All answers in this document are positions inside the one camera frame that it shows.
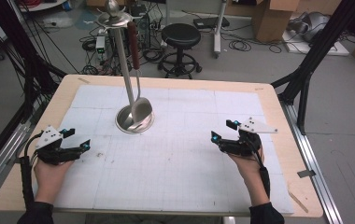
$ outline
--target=ladle handle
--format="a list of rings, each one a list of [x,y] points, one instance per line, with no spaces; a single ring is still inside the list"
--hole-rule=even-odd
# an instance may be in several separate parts
[[[127,25],[128,25],[128,37],[130,42],[132,61],[134,64],[134,69],[138,70],[140,67],[140,63],[139,63],[139,53],[137,50],[136,24],[133,21],[129,21]]]

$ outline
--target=hand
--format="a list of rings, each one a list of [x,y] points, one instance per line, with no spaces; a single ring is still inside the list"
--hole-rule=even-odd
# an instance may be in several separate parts
[[[262,161],[264,161],[263,147],[260,147],[258,152],[262,158]],[[260,165],[255,160],[254,156],[239,157],[231,154],[229,154],[229,156],[235,162],[236,166],[238,167],[239,174],[241,174],[244,179],[251,178],[254,175],[260,175]]]
[[[259,155],[264,161],[263,147],[259,149]],[[229,155],[238,167],[239,174],[244,178],[245,185],[248,188],[252,206],[269,203],[267,193],[265,192],[262,178],[260,177],[260,165],[251,157],[237,157]]]
[[[67,161],[61,165],[52,165],[38,160],[35,165],[35,177],[38,190],[35,202],[53,204],[64,182],[64,175],[73,161]]]

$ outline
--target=sleeve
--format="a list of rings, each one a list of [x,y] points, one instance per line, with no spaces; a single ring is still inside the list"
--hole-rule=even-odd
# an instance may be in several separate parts
[[[53,224],[52,209],[52,204],[33,202],[17,224]]]
[[[271,203],[250,207],[250,224],[283,224],[285,219]]]

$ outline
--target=black stool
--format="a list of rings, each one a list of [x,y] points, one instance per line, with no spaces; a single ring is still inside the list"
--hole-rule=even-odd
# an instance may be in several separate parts
[[[163,69],[166,72],[165,77],[169,77],[170,74],[176,75],[177,77],[189,75],[189,78],[192,79],[192,71],[195,70],[197,73],[202,71],[202,67],[191,55],[183,53],[184,49],[191,49],[201,40],[201,34],[195,27],[184,23],[167,25],[163,28],[162,39],[166,44],[177,49],[177,52],[163,56],[158,63],[158,69]],[[168,58],[175,54],[177,55],[176,60],[168,61]],[[183,61],[184,57],[189,58],[189,61]],[[173,67],[168,69],[165,67],[166,64],[172,64]],[[186,65],[190,64],[192,64],[192,68],[186,69]]]

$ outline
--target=floor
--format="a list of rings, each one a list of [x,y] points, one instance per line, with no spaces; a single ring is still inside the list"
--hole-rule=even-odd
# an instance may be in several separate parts
[[[96,13],[91,13],[84,6],[77,6],[68,15],[73,19],[73,26],[53,29],[49,36],[66,58],[81,71],[86,64],[86,52],[78,40],[88,36],[95,27],[84,21],[95,19]],[[178,15],[180,14],[177,13],[172,21],[192,23],[192,19],[195,19],[193,15]],[[231,25],[226,29],[230,30],[249,24],[249,20],[245,18],[228,19]],[[223,32],[243,37],[252,36],[250,27]],[[76,74],[75,69],[45,35],[41,36],[53,64],[67,73]],[[193,74],[193,78],[271,83],[293,72],[305,57],[303,54],[288,53],[282,45],[279,46],[280,53],[274,53],[268,46],[255,44],[250,44],[250,51],[239,51],[230,49],[229,43],[230,40],[222,40],[221,55],[215,59],[212,35],[202,33],[201,42],[189,51],[204,68],[201,73]],[[348,41],[343,41],[342,44],[349,52],[355,48],[355,44]],[[145,63],[141,70],[143,77],[163,77],[155,63]],[[0,61],[0,132],[22,101],[20,82],[9,60]],[[352,56],[326,56],[315,71],[309,88],[305,130],[343,222],[355,223],[355,59]],[[7,174],[8,168],[0,175],[0,186]],[[0,224],[10,223],[11,220],[15,222],[20,215],[18,212],[0,212]],[[54,218],[55,223],[85,222],[84,214],[58,213]],[[249,223],[247,218],[238,218],[236,222]],[[328,223],[325,217],[287,218],[286,222]]]

